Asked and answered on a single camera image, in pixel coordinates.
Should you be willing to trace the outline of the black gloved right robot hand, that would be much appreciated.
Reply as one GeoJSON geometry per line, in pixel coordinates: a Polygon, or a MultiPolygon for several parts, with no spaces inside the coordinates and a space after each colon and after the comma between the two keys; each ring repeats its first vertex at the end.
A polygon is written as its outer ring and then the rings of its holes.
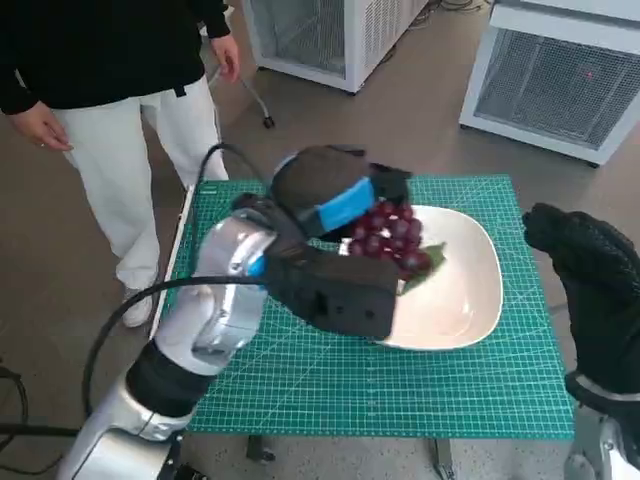
{"type": "Polygon", "coordinates": [[[610,223],[537,203],[525,240],[565,290],[579,374],[614,394],[639,392],[639,254],[610,223]]]}

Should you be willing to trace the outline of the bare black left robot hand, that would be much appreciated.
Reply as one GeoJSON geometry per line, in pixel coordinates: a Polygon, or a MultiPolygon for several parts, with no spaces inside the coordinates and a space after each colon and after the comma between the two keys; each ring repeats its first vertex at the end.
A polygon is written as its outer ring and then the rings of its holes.
{"type": "Polygon", "coordinates": [[[268,196],[309,238],[337,242],[380,200],[409,199],[411,173],[369,161],[351,145],[306,147],[275,170],[268,196]]]}

